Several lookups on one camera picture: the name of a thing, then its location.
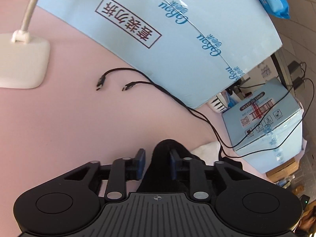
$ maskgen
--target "cardboard box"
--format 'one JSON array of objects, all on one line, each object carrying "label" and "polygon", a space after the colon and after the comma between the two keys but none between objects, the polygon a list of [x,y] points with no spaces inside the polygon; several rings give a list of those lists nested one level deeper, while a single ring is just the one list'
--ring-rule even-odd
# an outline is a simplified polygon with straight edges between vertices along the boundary
[{"label": "cardboard box", "polygon": [[276,183],[277,181],[280,181],[283,178],[293,174],[296,170],[298,170],[298,167],[299,163],[296,162],[294,158],[292,158],[282,165],[268,171],[266,175],[271,180],[271,182]]},{"label": "cardboard box", "polygon": [[316,200],[310,202],[304,209],[303,216],[306,216],[310,210],[314,209],[315,206],[316,206]]},{"label": "cardboard box", "polygon": [[38,5],[192,108],[282,45],[259,0],[39,0]]},{"label": "cardboard box", "polygon": [[[250,133],[234,148],[238,155],[242,156],[281,145],[301,121],[303,110],[294,97],[287,93],[287,89],[274,78],[255,91],[251,97],[242,100],[223,113],[233,146]],[[302,122],[281,147],[254,153],[245,156],[244,159],[260,173],[265,173],[290,160],[301,149]]]}]

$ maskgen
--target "circular pad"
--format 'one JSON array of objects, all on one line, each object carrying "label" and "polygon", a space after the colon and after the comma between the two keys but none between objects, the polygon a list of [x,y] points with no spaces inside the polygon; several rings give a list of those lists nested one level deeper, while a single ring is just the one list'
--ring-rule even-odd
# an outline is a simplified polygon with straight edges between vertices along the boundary
[{"label": "circular pad", "polygon": [[66,211],[72,206],[73,199],[64,193],[50,193],[40,197],[37,208],[43,213],[57,214]]},{"label": "circular pad", "polygon": [[230,181],[215,202],[220,218],[247,235],[281,235],[302,214],[300,200],[291,192],[257,178]]},{"label": "circular pad", "polygon": [[280,205],[279,200],[271,194],[255,192],[248,194],[242,199],[244,206],[255,213],[271,213]]}]

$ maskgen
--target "white lamp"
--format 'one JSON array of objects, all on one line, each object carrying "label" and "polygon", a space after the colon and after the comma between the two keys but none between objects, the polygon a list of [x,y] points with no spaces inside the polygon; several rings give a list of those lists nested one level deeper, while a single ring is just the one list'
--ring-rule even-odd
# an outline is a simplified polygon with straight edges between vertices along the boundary
[{"label": "white lamp", "polygon": [[35,88],[45,77],[50,44],[28,31],[37,1],[29,1],[19,30],[0,34],[0,87]]}]

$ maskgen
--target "lamp base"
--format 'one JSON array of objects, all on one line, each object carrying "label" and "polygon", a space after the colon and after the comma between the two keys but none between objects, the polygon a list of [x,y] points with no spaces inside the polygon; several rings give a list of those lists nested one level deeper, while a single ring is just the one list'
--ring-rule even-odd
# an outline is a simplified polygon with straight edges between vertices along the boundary
[{"label": "lamp base", "polygon": [[12,42],[12,34],[0,34],[0,87],[30,89],[44,80],[50,44],[31,37],[29,43]]}]

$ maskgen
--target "barcode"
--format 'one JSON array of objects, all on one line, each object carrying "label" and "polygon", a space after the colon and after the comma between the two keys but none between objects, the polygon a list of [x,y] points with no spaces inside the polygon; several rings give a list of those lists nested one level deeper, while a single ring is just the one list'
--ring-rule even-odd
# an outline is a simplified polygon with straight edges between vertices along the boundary
[{"label": "barcode", "polygon": [[260,108],[256,109],[254,112],[250,113],[252,116],[252,120],[255,120],[256,118],[261,118],[262,115],[264,115],[269,108],[273,106],[272,99],[265,104],[263,104]]},{"label": "barcode", "polygon": [[250,120],[249,120],[248,116],[245,116],[244,118],[242,118],[240,120],[240,122],[241,122],[242,127],[245,127],[245,126],[250,124]]}]

